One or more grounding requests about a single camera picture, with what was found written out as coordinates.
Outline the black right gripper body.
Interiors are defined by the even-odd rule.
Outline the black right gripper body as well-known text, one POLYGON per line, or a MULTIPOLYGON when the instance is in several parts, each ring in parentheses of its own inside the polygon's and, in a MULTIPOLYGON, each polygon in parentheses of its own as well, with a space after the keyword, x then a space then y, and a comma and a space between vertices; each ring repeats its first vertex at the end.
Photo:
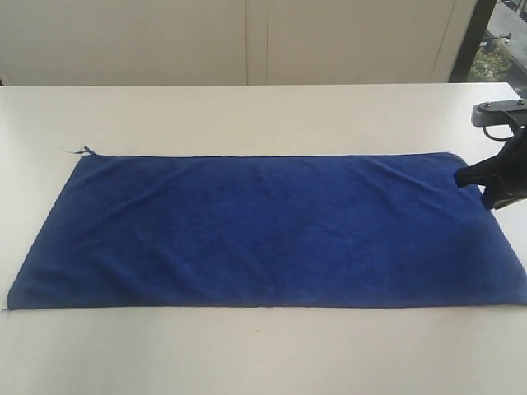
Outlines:
POLYGON ((526 131, 509 140, 499 152, 500 184, 520 200, 526 199, 526 131))

